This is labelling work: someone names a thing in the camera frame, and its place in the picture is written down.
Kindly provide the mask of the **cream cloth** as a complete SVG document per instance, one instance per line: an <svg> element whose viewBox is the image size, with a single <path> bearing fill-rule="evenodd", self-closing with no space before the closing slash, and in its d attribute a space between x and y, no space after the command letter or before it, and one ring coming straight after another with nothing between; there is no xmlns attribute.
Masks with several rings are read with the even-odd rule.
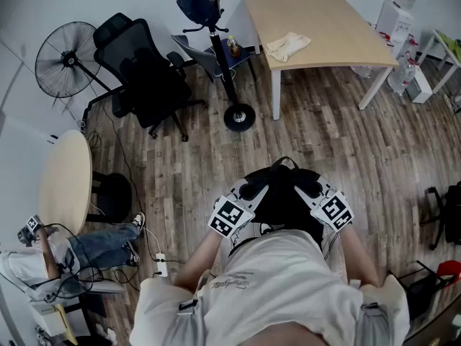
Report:
<svg viewBox="0 0 461 346"><path fill-rule="evenodd" d="M310 43L309 37L289 32L284 37L267 43L266 53L275 60L286 63L290 56L307 47Z"/></svg>

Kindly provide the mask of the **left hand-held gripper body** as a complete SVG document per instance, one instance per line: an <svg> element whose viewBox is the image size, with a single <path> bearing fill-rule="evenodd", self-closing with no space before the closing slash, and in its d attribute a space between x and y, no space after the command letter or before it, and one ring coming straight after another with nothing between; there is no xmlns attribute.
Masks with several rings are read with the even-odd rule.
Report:
<svg viewBox="0 0 461 346"><path fill-rule="evenodd" d="M229 239L255 217L255 209L255 200L245 200L230 192L217 200L207 225L215 233Z"/></svg>

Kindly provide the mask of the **white water dispenser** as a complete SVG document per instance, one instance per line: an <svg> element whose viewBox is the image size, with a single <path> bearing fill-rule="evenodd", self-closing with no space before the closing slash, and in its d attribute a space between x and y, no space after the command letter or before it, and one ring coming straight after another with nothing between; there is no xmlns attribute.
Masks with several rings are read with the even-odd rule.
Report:
<svg viewBox="0 0 461 346"><path fill-rule="evenodd" d="M395 58L411 35L413 21L413 16L406 10L397 7L393 2L383 2L375 29L385 40Z"/></svg>

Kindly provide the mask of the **white box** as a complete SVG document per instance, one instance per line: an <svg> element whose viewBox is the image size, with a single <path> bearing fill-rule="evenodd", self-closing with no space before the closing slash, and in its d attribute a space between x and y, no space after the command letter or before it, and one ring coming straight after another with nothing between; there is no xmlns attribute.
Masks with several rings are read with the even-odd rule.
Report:
<svg viewBox="0 0 461 346"><path fill-rule="evenodd" d="M419 66L416 67L413 80L406 87L406 94L412 103L416 104L425 103L433 94L433 91Z"/></svg>

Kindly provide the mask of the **wooden table with white legs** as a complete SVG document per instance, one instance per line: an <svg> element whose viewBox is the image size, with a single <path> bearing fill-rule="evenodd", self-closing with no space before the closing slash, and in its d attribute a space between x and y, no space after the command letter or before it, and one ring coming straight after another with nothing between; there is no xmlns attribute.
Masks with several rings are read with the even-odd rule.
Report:
<svg viewBox="0 0 461 346"><path fill-rule="evenodd" d="M377 68L375 80L358 105L364 110L397 66L382 36L346 0L241 0L228 26L257 52L289 32L311 40L286 62L267 58L274 120L280 117L283 71L339 66Z"/></svg>

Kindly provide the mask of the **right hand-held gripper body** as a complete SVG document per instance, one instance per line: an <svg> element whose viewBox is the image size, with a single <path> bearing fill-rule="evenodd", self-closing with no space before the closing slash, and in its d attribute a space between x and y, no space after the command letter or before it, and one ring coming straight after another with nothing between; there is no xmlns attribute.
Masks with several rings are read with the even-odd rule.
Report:
<svg viewBox="0 0 461 346"><path fill-rule="evenodd" d="M326 196L310 212L312 217L328 226L336 233L352 222L354 214L345 194L340 190L329 189Z"/></svg>

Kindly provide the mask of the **red plastic seat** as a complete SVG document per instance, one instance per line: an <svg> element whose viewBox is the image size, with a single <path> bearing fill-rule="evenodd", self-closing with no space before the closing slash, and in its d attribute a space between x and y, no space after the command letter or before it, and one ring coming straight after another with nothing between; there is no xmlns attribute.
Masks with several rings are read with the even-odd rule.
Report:
<svg viewBox="0 0 461 346"><path fill-rule="evenodd" d="M448 260L439 264L437 276L442 279L440 285L442 288L447 287L461 280L461 262Z"/></svg>

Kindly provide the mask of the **black standing fan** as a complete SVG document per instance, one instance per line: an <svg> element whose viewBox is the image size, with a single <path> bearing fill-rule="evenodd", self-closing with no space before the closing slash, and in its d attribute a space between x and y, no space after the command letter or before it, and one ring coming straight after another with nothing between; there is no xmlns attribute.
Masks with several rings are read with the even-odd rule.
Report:
<svg viewBox="0 0 461 346"><path fill-rule="evenodd" d="M38 86L55 100L70 99L95 81L106 93L90 101L83 113L86 122L92 105L114 94L97 74L101 66L94 60L96 28L86 22L69 22L48 35L35 59Z"/></svg>

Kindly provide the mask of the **dark side table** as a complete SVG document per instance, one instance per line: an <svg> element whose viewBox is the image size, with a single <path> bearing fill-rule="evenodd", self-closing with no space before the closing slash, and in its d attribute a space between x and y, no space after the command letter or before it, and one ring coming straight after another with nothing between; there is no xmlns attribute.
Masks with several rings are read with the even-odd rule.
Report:
<svg viewBox="0 0 461 346"><path fill-rule="evenodd" d="M251 63L251 56L250 56L250 53L247 51L247 49L243 48L242 46L240 46L239 44L237 44L237 49L239 50L239 53L240 55L237 56L237 57L234 57L231 55L231 52L230 52L230 49L229 49L229 46L228 46L228 39L222 39L221 40L221 44L222 44L222 47L223 47L223 50L224 50L224 54L225 54L225 57L226 57L226 61L229 65L229 69L232 71L232 78L234 78L235 76L235 69L241 65L242 63L247 63L249 65L249 69L250 69L250 72L251 72L251 75L254 79L254 81L256 81L256 74L255 74L255 71L254 71L254 67ZM210 46L209 48L207 48L205 50L206 53L210 53L212 55L215 56L215 50L213 48L213 46ZM220 66L219 64L213 64L214 66L212 67L212 75L215 77L215 78L220 78L222 77L222 71L220 69Z"/></svg>

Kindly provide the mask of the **grey chair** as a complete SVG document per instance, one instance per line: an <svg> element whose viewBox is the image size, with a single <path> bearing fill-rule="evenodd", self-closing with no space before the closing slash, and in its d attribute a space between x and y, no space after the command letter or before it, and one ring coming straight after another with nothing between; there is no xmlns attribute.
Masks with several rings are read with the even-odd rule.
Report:
<svg viewBox="0 0 461 346"><path fill-rule="evenodd" d="M211 82L221 76L215 54L190 47L186 35L171 35L171 38L191 59L204 68Z"/></svg>

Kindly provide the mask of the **black stool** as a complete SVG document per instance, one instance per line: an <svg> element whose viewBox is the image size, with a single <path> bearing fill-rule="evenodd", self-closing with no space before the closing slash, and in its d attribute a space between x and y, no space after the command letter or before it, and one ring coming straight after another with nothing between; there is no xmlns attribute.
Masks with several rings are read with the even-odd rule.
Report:
<svg viewBox="0 0 461 346"><path fill-rule="evenodd" d="M97 196L96 208L102 214L86 215L86 222L121 224L129 215L132 191L127 178L119 173L92 173L92 180L98 186L91 186L91 193Z"/></svg>

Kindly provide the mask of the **black bag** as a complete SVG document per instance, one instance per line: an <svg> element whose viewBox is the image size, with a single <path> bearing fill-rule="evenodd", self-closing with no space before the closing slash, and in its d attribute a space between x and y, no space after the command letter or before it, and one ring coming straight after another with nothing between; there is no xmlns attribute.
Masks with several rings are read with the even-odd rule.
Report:
<svg viewBox="0 0 461 346"><path fill-rule="evenodd" d="M306 195L316 198L322 187L320 174L293 164L290 168L282 162L290 157L283 156L270 167L256 170L245 176L243 196L253 198L265 187L268 188L255 209L254 221L283 229L297 229L312 236L315 243L323 241L323 225L311 216L311 208L295 190L299 188Z"/></svg>

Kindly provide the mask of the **plastic drink bottle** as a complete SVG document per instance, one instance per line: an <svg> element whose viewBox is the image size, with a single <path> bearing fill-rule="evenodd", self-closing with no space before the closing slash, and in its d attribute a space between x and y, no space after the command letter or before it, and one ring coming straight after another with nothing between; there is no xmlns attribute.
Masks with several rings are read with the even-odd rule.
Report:
<svg viewBox="0 0 461 346"><path fill-rule="evenodd" d="M228 37L227 46L228 46L230 55L233 58L238 58L241 55L239 45L238 45L237 41L235 40L234 36L230 35Z"/></svg>

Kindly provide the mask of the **black stand with round base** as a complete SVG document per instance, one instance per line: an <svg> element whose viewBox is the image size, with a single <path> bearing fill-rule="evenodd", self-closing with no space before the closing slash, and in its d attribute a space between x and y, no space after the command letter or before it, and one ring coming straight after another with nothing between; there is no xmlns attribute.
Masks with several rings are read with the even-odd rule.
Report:
<svg viewBox="0 0 461 346"><path fill-rule="evenodd" d="M205 28L205 26L199 25L196 31L198 32L203 28ZM225 92L228 95L229 100L232 102L232 105L225 111L224 123L226 127L231 131L239 133L244 132L253 126L256 119L256 114L250 105L241 104L238 101L233 80L231 78L231 70L229 69L229 65L226 61L221 39L219 37L219 33L223 30L218 27L218 22L214 27L206 28L209 30L210 40L215 50L218 64L222 71L222 79Z"/></svg>

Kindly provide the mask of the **black metal frame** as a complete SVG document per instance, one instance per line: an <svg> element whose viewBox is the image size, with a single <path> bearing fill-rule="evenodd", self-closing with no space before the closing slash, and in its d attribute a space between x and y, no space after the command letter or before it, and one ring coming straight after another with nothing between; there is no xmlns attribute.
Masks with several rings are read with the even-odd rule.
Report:
<svg viewBox="0 0 461 346"><path fill-rule="evenodd" d="M419 269L400 277L388 270L388 274L394 275L405 291L411 321L425 314L435 294L455 280L454 275L440 276L419 260L416 264Z"/></svg>

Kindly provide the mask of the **black mesh office chair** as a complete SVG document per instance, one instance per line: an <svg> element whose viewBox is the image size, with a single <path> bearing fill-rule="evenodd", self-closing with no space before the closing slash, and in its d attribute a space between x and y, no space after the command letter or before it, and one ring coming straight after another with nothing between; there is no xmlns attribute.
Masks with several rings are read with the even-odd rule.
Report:
<svg viewBox="0 0 461 346"><path fill-rule="evenodd" d="M120 12L96 29L93 40L97 48L94 60L123 86L112 97L114 115L134 114L153 139L157 138L159 125L170 117L182 141L187 142L189 136L176 111L193 105L208 108L208 105L203 99L193 97L185 81L182 57L171 52L164 58L154 44L146 20L132 20Z"/></svg>

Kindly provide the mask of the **person's right forearm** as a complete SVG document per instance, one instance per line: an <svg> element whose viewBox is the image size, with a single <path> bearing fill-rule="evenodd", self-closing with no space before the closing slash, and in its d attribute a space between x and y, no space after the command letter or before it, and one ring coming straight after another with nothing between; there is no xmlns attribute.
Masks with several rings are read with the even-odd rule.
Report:
<svg viewBox="0 0 461 346"><path fill-rule="evenodd" d="M380 287L377 270L367 250L362 245L353 225L348 223L339 232L344 253L348 280L359 280L361 285Z"/></svg>

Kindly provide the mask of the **round wooden table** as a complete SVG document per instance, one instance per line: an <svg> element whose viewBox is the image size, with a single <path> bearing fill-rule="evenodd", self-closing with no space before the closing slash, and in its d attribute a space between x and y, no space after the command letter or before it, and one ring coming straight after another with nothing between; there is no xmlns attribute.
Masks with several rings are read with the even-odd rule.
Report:
<svg viewBox="0 0 461 346"><path fill-rule="evenodd" d="M92 157L84 135L65 132L51 149L39 187L38 215L77 235L86 222L92 186Z"/></svg>

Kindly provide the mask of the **person's white t-shirt torso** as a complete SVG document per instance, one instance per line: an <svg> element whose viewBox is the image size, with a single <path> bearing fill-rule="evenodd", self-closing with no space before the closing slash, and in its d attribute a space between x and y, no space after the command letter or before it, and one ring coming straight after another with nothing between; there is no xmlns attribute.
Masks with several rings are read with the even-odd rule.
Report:
<svg viewBox="0 0 461 346"><path fill-rule="evenodd" d="M238 248L194 293L147 279L132 346L402 346L410 319L392 275L380 287L344 282L304 231Z"/></svg>

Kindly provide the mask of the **person's left forearm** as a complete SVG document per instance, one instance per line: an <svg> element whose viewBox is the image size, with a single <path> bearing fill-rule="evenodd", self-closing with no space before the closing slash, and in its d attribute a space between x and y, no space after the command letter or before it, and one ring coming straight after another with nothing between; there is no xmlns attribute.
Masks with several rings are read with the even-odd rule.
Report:
<svg viewBox="0 0 461 346"><path fill-rule="evenodd" d="M222 240L219 233L209 230L193 255L178 271L173 285L194 293L201 276L212 268Z"/></svg>

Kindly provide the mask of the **white power strip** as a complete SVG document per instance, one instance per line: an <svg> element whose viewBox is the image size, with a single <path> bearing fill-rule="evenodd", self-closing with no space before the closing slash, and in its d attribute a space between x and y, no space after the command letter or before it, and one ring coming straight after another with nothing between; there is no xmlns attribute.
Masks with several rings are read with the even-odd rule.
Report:
<svg viewBox="0 0 461 346"><path fill-rule="evenodd" d="M157 264L157 275L167 278L169 276L166 256L163 253L157 253L155 258Z"/></svg>

